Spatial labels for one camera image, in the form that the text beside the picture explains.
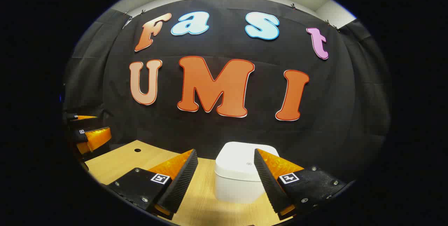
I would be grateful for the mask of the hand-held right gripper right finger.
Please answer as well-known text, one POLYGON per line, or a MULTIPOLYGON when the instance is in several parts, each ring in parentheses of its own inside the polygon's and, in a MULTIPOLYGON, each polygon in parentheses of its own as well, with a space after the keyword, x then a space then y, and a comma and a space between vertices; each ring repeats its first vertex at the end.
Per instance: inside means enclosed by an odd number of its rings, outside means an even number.
POLYGON ((259 148, 254 150, 253 162, 280 220, 307 216, 348 188, 317 165, 301 167, 259 148))

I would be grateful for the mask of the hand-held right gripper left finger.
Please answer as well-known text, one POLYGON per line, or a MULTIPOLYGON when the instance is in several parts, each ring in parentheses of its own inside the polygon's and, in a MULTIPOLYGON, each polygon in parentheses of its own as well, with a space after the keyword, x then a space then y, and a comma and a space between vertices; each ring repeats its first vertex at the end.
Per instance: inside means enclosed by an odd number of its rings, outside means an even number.
POLYGON ((135 167, 108 184, 107 189, 147 213, 171 220, 197 165, 197 151, 191 149, 148 170, 135 167))

